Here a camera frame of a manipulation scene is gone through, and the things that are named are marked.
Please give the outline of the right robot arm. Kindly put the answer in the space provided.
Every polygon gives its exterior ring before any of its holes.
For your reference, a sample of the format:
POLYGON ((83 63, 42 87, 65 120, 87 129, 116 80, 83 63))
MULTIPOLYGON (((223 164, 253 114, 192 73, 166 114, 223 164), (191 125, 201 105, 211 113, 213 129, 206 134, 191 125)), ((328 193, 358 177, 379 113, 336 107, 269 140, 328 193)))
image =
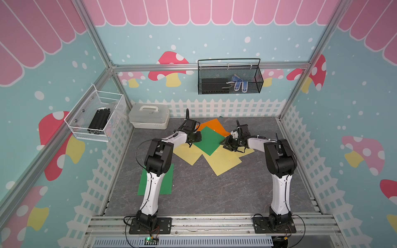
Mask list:
POLYGON ((224 149, 238 152, 240 147, 254 149, 265 154, 266 166, 272 175, 273 198, 267 217, 254 214, 253 227, 257 234, 285 233, 288 237, 296 233, 293 214, 289 204, 291 180, 297 160, 284 138, 268 139, 264 136, 251 135, 248 125, 239 122, 220 144, 224 149))

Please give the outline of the yellow paper sheet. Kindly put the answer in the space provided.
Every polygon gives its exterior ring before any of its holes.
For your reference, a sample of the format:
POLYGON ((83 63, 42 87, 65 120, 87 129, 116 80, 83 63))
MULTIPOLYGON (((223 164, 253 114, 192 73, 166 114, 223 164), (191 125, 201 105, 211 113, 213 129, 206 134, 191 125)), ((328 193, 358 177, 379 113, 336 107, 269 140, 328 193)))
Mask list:
POLYGON ((217 176, 242 163, 235 152, 224 149, 222 146, 219 146, 211 155, 203 153, 203 156, 217 176))
POLYGON ((249 155, 254 152, 254 149, 246 148, 246 147, 239 147, 237 152, 235 152, 236 157, 241 158, 243 156, 249 155))
POLYGON ((179 145, 177 148, 174 148, 173 153, 188 164, 194 165, 203 154, 203 151, 195 145, 190 146, 189 144, 184 143, 179 145))

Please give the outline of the green paper sheet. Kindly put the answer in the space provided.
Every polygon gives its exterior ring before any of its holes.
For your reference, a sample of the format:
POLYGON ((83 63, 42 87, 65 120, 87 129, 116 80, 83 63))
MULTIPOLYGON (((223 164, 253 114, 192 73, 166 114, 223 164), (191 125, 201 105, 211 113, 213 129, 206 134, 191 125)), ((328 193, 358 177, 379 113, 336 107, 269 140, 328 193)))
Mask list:
POLYGON ((211 156, 220 146, 225 137, 209 127, 205 127, 201 131, 202 140, 200 142, 194 143, 205 154, 211 156))
MULTIPOLYGON (((174 164, 171 164, 170 169, 165 174, 161 188, 160 188, 160 195, 169 195, 172 193, 172 186, 173 186, 173 173, 174 173, 174 164)), ((139 183, 138 188, 138 196, 143 196, 146 190, 147 185, 147 171, 143 170, 141 174, 141 180, 139 183)))

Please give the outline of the yellow paper sheet bottom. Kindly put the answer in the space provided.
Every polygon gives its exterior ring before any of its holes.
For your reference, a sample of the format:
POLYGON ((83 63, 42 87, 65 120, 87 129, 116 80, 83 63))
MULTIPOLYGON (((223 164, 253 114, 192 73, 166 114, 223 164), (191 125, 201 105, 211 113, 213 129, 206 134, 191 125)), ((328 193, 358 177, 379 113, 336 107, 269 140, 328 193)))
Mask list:
POLYGON ((224 149, 222 146, 219 146, 211 155, 203 153, 203 156, 217 176, 242 163, 235 152, 224 149))

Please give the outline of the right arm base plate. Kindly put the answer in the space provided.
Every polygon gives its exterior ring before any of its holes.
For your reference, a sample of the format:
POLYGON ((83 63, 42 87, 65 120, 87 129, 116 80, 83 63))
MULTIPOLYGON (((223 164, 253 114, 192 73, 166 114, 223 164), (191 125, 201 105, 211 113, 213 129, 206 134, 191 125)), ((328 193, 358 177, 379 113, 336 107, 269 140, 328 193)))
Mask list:
POLYGON ((255 216, 252 218, 252 221, 256 234, 280 234, 281 236, 288 236, 297 232, 295 223, 291 218, 278 223, 276 220, 269 219, 269 217, 255 216))

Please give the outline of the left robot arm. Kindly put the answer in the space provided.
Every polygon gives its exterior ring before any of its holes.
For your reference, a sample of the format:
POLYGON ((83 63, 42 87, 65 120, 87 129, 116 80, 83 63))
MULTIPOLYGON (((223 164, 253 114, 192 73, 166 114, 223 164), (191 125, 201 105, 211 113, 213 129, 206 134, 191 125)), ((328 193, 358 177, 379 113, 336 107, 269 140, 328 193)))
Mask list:
POLYGON ((146 189, 142 205, 135 215, 135 223, 139 227, 145 227, 149 231, 157 229, 158 198, 162 181, 172 164, 173 151, 180 145, 191 146, 200 142, 202 135, 198 130, 199 126, 200 123, 191 119, 190 112, 186 109, 184 122, 173 134, 150 140, 143 166, 146 170, 146 189))

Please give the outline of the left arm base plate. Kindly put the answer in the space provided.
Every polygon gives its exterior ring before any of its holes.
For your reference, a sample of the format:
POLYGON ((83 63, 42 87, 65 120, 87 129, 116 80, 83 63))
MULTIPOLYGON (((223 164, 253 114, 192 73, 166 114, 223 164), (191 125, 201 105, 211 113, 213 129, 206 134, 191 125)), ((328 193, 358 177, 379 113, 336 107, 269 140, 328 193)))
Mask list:
POLYGON ((172 218, 133 218, 127 228, 130 235, 157 235, 171 233, 172 218))

